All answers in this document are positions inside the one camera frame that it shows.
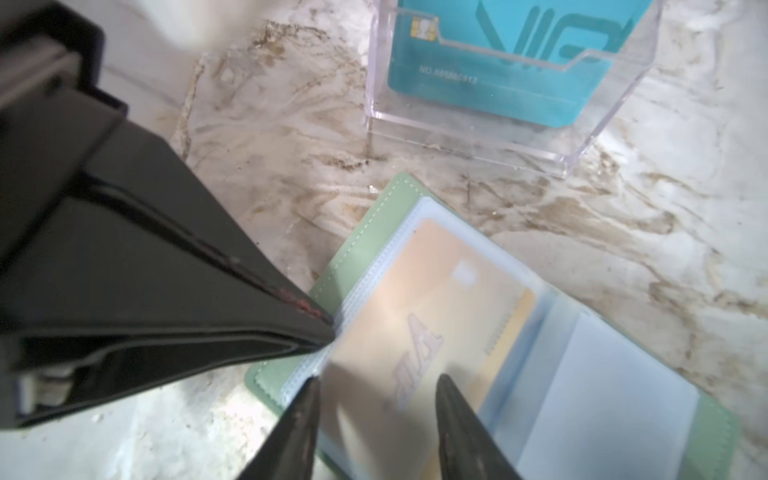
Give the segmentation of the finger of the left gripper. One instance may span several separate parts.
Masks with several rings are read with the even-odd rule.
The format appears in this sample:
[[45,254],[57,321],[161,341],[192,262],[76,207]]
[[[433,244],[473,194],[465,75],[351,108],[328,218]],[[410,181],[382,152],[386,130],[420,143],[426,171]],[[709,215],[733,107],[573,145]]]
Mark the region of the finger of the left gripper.
[[62,214],[79,248],[63,336],[328,336],[284,277],[160,137],[123,120]]
[[11,343],[11,427],[52,422],[217,368],[313,353],[272,335],[29,338]]

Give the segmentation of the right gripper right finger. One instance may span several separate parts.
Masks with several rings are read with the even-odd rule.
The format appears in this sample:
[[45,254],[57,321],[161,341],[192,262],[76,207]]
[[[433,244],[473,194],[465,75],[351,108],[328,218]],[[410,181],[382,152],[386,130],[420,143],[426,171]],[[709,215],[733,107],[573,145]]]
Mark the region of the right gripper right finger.
[[522,479],[448,374],[437,381],[435,409],[442,479]]

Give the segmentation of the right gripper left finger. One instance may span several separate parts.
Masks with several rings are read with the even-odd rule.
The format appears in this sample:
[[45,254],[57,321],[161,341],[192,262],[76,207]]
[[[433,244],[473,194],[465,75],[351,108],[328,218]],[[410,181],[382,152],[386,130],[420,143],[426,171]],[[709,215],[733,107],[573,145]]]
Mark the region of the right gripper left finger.
[[238,480],[312,478],[320,425],[320,390],[318,377],[304,382]]

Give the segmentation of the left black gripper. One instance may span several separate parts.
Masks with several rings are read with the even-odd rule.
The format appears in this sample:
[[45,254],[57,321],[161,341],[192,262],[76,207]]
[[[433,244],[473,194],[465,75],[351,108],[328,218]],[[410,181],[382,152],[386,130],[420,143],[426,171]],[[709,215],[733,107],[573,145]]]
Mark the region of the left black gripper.
[[57,1],[1,5],[1,426],[69,412],[65,343],[79,248],[62,210],[85,161],[123,122],[98,87],[103,30]]

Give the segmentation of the green card holder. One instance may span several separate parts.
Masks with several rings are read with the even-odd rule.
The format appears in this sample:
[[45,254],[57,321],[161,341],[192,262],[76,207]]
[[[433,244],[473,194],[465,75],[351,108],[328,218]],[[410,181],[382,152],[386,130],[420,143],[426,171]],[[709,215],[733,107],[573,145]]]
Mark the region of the green card holder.
[[724,479],[736,416],[548,284],[412,176],[381,192],[310,293],[320,351],[261,361],[247,388],[282,413],[322,381],[318,447],[349,479],[436,479],[448,375],[526,479]]

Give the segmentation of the gold card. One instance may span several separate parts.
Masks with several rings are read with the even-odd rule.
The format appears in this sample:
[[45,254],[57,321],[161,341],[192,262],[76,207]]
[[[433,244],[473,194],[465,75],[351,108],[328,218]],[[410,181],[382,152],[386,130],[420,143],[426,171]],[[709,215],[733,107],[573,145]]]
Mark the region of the gold card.
[[322,370],[321,446],[350,479],[435,479],[448,374],[478,409],[537,301],[506,252],[451,216],[409,225],[343,314]]

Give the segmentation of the teal VIP credit card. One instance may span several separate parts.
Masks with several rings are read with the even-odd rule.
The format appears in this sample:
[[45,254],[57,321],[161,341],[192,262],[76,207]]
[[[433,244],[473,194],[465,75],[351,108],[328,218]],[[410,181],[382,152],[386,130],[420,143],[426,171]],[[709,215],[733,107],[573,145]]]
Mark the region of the teal VIP credit card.
[[575,122],[647,1],[401,1],[388,85],[550,128]]

